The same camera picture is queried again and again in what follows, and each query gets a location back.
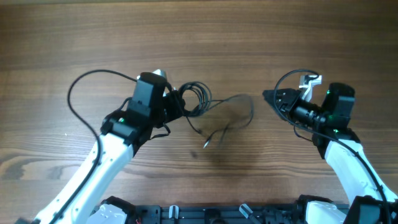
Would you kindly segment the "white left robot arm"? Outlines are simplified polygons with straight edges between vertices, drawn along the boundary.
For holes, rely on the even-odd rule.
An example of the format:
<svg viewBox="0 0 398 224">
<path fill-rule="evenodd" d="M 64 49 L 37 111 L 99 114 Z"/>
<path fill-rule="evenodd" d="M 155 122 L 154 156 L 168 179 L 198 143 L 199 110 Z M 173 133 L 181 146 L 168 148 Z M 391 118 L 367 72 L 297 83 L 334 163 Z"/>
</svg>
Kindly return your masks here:
<svg viewBox="0 0 398 224">
<path fill-rule="evenodd" d="M 143 72 L 134 93 L 103 120 L 87 158 L 32 223 L 87 223 L 96 203 L 155 128 L 183 116 L 182 102 L 163 70 Z"/>
</svg>

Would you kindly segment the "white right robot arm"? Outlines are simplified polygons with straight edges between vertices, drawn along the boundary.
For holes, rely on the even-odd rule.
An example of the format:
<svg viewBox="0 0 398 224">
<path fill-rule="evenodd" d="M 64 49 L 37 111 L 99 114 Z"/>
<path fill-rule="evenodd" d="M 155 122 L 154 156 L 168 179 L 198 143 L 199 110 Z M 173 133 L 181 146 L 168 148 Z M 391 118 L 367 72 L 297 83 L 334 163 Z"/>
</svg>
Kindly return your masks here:
<svg viewBox="0 0 398 224">
<path fill-rule="evenodd" d="M 265 90 L 262 95 L 285 121 L 312 134 L 312 143 L 334 170 L 349 200 L 342 212 L 327 198 L 304 195 L 295 217 L 304 223 L 397 223 L 397 195 L 378 176 L 356 133 L 348 127 L 355 91 L 330 84 L 322 105 L 310 102 L 312 83 L 298 90 Z"/>
</svg>

